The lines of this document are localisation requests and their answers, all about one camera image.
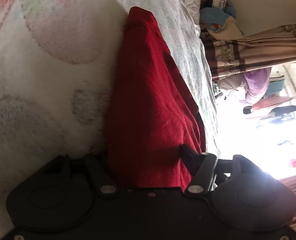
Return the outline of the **red knit garment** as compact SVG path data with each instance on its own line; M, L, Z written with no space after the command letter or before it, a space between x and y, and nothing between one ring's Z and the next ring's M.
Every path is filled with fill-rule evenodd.
M181 146L205 151L198 106L157 20L139 7L129 11L105 130L109 164L123 186L184 189L192 176Z

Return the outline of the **purple cloth at window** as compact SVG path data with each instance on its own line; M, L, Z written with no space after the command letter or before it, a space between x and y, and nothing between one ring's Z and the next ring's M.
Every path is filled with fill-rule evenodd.
M271 69L271 67L264 68L245 72L243 74L243 77L247 83L247 89L245 98L240 100L241 103L254 105L264 96L269 86Z

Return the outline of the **brown patterned curtain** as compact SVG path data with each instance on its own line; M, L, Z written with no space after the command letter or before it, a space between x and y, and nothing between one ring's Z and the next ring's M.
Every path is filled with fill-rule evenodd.
M296 62L296 24L281 25L239 40L202 42L214 81L229 76Z

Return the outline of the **white floral fleece blanket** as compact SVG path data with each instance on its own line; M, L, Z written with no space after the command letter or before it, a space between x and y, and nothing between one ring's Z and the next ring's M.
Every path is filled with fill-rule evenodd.
M8 193L60 153L104 145L103 117L131 7L151 11L219 154L201 0L0 0L0 238Z

